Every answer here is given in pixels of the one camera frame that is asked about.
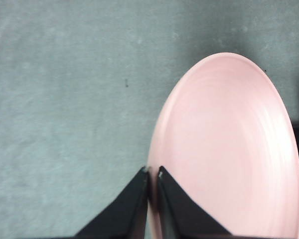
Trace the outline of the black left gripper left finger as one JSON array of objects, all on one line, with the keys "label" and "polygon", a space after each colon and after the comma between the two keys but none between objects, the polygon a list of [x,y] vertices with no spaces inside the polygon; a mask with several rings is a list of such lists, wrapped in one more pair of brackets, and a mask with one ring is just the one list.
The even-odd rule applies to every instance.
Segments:
[{"label": "black left gripper left finger", "polygon": [[117,198],[85,225],[76,239],[143,239],[148,211],[149,174],[142,167]]}]

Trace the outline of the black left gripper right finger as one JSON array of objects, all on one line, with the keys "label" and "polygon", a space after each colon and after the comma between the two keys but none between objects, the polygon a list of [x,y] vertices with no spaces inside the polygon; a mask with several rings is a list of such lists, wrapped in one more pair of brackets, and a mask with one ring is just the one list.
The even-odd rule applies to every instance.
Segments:
[{"label": "black left gripper right finger", "polygon": [[164,239],[231,239],[233,235],[199,207],[161,166],[158,210]]}]

